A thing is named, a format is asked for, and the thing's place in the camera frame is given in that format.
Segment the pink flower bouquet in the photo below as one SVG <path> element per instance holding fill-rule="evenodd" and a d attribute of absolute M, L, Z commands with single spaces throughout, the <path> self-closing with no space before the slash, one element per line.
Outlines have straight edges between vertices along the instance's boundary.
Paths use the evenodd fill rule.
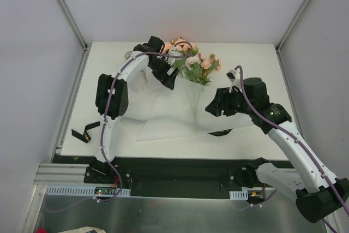
<path fill-rule="evenodd" d="M 183 58 L 169 58 L 173 68 L 179 69 L 179 77 L 205 86 L 211 83 L 211 74 L 221 69 L 221 60 L 215 54 L 208 57 L 199 48 L 182 38 L 165 43 L 162 53 L 166 54 L 172 48 L 179 51 Z"/>

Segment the white wrapping paper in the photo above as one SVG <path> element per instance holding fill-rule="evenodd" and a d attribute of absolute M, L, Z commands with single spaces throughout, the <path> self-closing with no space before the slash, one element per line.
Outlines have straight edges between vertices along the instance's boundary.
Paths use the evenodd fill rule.
<path fill-rule="evenodd" d="M 178 77 L 174 90 L 164 87 L 149 70 L 146 77 L 143 90 L 129 90 L 129 106 L 122 118 L 125 129 L 137 142 L 187 138 L 252 126 L 246 115 L 215 117 L 205 111 L 216 89 L 230 85 L 223 71 L 214 72 L 207 86 Z"/>

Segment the black ribbon gold lettering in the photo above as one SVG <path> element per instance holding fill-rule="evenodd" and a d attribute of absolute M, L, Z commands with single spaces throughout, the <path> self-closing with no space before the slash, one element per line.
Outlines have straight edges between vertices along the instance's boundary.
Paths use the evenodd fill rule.
<path fill-rule="evenodd" d="M 100 126 L 100 121 L 90 123 L 90 124 L 85 126 L 83 133 L 79 133 L 76 130 L 71 129 L 71 135 L 73 137 L 77 138 L 78 140 L 87 144 L 92 139 L 91 136 L 88 134 L 88 131 L 91 129 L 97 128 L 99 126 Z M 225 136 L 225 135 L 229 134 L 231 131 L 232 131 L 232 129 L 225 129 L 225 130 L 211 132 L 211 133 L 209 133 L 209 135 L 220 137 L 220 136 Z"/>

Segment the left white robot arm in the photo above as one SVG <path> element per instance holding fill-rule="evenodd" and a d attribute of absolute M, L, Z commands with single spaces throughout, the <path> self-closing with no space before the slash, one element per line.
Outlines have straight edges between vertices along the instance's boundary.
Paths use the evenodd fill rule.
<path fill-rule="evenodd" d="M 95 105 L 100 114 L 100 139 L 90 167 L 97 172 L 96 176 L 102 183 L 110 183 L 115 178 L 111 164 L 116 157 L 117 145 L 123 140 L 122 118 L 129 106 L 128 83 L 141 71 L 150 68 L 163 86 L 170 90 L 175 87 L 178 70 L 171 68 L 183 55 L 177 50 L 164 51 L 164 42 L 151 36 L 148 42 L 133 48 L 129 58 L 115 73 L 99 76 Z"/>

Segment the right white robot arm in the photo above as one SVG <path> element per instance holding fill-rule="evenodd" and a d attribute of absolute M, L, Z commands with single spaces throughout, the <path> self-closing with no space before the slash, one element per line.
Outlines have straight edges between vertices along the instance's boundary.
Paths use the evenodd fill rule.
<path fill-rule="evenodd" d="M 279 146 L 297 172 L 287 174 L 260 157 L 242 168 L 236 175 L 237 183 L 249 188 L 260 183 L 272 186 L 294 201 L 311 223 L 340 208 L 348 210 L 348 179 L 338 178 L 315 156 L 286 109 L 270 102 L 266 84 L 259 77 L 245 79 L 242 87 L 218 88 L 205 110 L 215 117 L 238 113 L 249 116 Z"/>

